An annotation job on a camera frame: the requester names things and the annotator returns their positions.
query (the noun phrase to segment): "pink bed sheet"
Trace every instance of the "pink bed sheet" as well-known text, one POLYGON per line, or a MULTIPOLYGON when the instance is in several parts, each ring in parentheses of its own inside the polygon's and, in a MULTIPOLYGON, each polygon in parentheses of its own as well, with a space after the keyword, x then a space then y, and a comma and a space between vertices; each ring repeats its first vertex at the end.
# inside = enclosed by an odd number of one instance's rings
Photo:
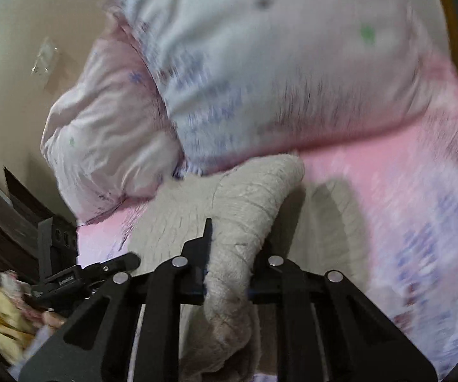
MULTIPOLYGON (((440 90, 425 116, 393 133, 301 154, 306 179, 343 177, 364 215, 368 296, 443 378, 458 362, 458 76, 432 58, 440 90)), ((126 252, 146 203, 128 200, 79 227, 79 263, 126 252)))

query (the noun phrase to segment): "pink pillow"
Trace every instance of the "pink pillow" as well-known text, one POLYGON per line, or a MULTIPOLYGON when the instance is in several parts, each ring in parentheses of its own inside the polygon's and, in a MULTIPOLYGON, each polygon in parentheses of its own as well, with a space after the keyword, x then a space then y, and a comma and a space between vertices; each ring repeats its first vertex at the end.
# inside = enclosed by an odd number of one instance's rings
POLYGON ((182 150, 139 54, 108 15, 76 85, 52 107, 41 150, 59 192, 85 223, 127 196, 153 197, 182 150))

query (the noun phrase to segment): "pillow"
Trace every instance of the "pillow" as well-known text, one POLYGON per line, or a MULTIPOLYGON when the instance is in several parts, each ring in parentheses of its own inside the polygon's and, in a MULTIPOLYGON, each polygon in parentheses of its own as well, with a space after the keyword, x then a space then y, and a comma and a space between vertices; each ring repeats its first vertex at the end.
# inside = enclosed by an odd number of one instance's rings
POLYGON ((153 197, 182 157, 135 42, 124 23, 112 14, 108 21, 77 84, 52 107, 42 137, 42 154, 79 223, 127 196, 153 197))
POLYGON ((426 110, 406 0, 116 0, 191 168, 352 138, 426 110))

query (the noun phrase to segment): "towel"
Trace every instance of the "towel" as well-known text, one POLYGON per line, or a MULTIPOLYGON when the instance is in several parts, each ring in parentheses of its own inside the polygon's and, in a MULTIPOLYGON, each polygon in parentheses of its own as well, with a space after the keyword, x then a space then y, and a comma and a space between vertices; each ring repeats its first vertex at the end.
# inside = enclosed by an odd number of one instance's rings
POLYGON ((202 307, 180 311, 180 380, 249 381, 260 359, 260 325, 247 300, 251 268, 286 197, 301 183, 303 162, 292 155, 255 158, 210 177, 166 181, 137 222, 128 249, 154 270, 180 254, 185 241, 213 220, 202 307))

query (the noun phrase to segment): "yellow fabric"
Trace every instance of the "yellow fabric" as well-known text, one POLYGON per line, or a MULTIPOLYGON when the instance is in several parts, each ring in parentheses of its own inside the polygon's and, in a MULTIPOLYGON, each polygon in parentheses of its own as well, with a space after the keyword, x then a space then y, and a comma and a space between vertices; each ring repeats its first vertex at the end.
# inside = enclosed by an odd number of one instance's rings
POLYGON ((35 329, 0 289, 0 353, 12 365, 33 340, 35 329))

